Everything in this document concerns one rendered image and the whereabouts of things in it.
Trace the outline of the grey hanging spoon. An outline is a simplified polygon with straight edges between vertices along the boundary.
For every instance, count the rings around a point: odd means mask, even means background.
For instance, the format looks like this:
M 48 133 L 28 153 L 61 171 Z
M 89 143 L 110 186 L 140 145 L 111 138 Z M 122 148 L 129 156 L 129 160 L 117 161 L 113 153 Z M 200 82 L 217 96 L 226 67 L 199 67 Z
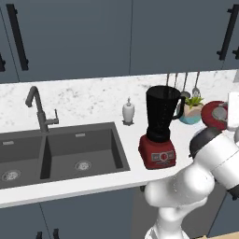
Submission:
M 181 96 L 190 98 L 190 93 L 186 91 L 187 79 L 188 79 L 188 72 L 185 73 L 184 85 L 183 85 L 183 90 L 181 92 Z

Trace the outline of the grey hanging slotted tool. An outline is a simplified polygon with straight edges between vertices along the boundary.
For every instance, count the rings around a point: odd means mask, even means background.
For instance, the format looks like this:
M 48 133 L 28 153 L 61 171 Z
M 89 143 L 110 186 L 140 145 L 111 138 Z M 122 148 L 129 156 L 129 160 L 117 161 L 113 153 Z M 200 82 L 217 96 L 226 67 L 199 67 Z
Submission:
M 197 88 L 200 71 L 197 72 L 194 88 L 192 89 L 192 97 L 201 97 L 200 90 Z

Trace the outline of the red blender with black jug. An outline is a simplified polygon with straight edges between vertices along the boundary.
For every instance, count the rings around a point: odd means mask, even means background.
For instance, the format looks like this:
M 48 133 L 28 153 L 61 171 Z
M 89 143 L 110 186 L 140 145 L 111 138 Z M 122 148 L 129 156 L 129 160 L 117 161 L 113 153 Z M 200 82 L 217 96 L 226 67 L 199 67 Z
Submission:
M 148 128 L 138 151 L 148 170 L 176 165 L 176 150 L 170 139 L 170 123 L 184 112 L 186 98 L 176 88 L 153 86 L 146 92 Z

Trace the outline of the white soap dispenser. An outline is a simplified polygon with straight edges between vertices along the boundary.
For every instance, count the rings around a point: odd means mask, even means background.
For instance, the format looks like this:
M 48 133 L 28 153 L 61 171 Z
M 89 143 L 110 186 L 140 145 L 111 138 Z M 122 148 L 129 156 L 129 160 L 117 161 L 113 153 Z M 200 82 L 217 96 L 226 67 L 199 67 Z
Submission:
M 127 103 L 122 107 L 123 122 L 125 124 L 133 123 L 134 111 L 134 104 L 131 103 L 131 98 L 128 98 Z

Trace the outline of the dark blue lower cupboard door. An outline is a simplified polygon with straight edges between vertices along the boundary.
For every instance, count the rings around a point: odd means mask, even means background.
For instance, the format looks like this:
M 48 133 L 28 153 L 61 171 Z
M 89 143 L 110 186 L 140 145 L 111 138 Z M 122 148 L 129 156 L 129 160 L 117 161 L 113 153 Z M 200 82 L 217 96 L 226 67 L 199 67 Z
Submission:
M 82 195 L 41 203 L 49 228 L 60 239 L 130 239 L 132 189 Z
M 233 200 L 228 193 L 218 211 L 208 234 L 209 237 L 239 232 L 239 199 Z
M 0 239 L 35 239 L 37 232 L 50 239 L 39 204 L 0 209 Z

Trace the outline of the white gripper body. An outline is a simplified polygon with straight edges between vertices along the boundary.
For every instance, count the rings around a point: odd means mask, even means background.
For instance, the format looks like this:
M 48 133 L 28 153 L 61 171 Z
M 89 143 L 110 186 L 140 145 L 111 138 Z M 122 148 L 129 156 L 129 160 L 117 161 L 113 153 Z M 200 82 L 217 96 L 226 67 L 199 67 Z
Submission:
M 232 91 L 228 95 L 228 122 L 229 131 L 239 127 L 239 91 Z

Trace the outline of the dark grey sink tap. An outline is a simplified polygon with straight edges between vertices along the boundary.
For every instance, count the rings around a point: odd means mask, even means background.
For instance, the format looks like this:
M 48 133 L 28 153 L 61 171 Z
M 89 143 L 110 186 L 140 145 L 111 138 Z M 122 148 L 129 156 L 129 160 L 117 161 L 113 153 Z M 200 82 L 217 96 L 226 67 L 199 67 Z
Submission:
M 33 100 L 35 100 L 36 103 L 36 108 L 37 108 L 37 118 L 38 118 L 38 123 L 40 127 L 40 131 L 42 133 L 47 133 L 49 131 L 49 126 L 53 124 L 58 124 L 59 123 L 59 118 L 58 114 L 56 113 L 57 110 L 54 110 L 55 118 L 54 119 L 47 119 L 45 111 L 43 110 L 42 104 L 41 104 L 41 99 L 40 99 L 40 94 L 38 91 L 38 88 L 36 86 L 32 86 L 28 92 L 27 98 L 25 100 L 25 104 L 28 107 L 32 106 Z

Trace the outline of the dark grey double sink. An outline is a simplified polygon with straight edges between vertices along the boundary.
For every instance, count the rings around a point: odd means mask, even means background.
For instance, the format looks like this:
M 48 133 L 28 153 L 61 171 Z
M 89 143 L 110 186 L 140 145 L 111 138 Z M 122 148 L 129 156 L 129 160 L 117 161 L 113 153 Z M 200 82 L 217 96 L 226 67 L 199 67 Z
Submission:
M 0 134 L 0 189 L 129 169 L 113 122 Z

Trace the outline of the dark grey dishwasher front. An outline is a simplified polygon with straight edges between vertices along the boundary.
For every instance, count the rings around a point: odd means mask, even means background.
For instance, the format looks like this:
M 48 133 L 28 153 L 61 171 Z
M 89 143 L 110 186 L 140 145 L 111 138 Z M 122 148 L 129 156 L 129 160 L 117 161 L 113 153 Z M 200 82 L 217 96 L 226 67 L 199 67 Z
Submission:
M 158 209 L 146 202 L 144 188 L 140 186 L 134 191 L 131 239 L 144 239 L 158 215 Z M 216 183 L 206 204 L 196 208 L 184 218 L 182 229 L 190 239 L 209 234 L 225 195 L 226 190 Z

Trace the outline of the green plant in pot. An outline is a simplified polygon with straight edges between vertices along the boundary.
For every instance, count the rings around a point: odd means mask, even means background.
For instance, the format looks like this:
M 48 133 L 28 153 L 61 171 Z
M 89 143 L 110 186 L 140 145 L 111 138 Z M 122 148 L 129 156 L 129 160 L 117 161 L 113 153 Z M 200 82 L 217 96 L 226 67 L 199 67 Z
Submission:
M 195 124 L 201 120 L 201 112 L 204 107 L 202 97 L 187 97 L 184 105 L 183 115 L 179 120 L 185 124 Z

